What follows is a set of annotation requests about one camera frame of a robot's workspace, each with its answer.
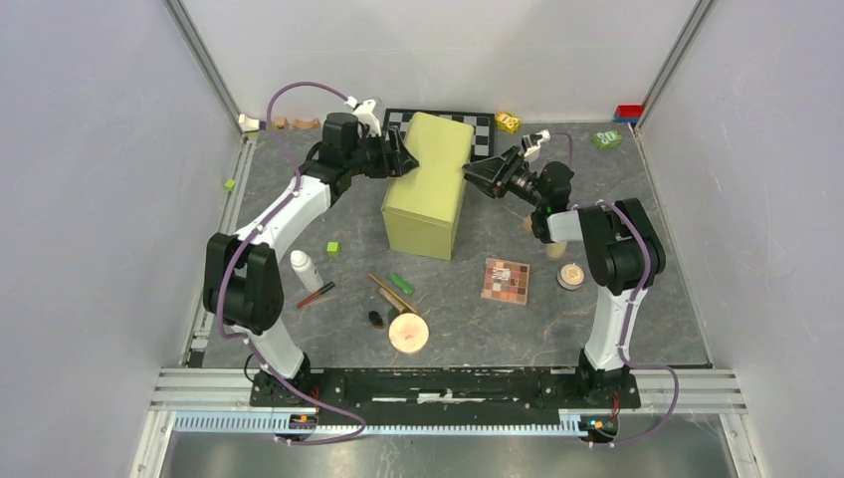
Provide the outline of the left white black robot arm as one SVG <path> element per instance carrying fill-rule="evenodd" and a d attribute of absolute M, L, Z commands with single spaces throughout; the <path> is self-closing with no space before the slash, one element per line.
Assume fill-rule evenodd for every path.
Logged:
<path fill-rule="evenodd" d="M 305 403 L 313 380 L 305 353 L 281 319 L 281 260 L 355 176 L 401 177 L 418 165 L 397 127 L 378 129 L 359 115 L 332 113 L 282 195 L 239 232 L 208 240 L 203 306 L 223 338 L 240 339 L 250 348 L 261 369 L 276 379 L 274 391 L 286 404 Z"/>

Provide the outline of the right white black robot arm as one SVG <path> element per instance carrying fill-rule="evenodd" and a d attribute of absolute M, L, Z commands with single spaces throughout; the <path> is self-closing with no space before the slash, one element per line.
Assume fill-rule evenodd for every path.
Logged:
<path fill-rule="evenodd" d="M 592 330 L 566 393 L 588 406 L 622 397 L 634 385 L 628 342 L 647 290 L 665 268 L 665 249 L 636 198 L 569 203 L 573 171 L 548 162 L 530 170 L 522 150 L 469 162 L 465 179 L 491 198 L 508 193 L 532 205 L 531 232 L 544 244 L 580 242 L 598 287 Z"/>

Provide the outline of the green makeup organizer box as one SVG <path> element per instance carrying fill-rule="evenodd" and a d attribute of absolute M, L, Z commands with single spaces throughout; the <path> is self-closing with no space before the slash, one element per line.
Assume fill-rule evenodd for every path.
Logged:
<path fill-rule="evenodd" d="M 452 259 L 473 138 L 468 124 L 413 115 L 404 143 L 419 166 L 392 180 L 381 207 L 391 250 Z"/>

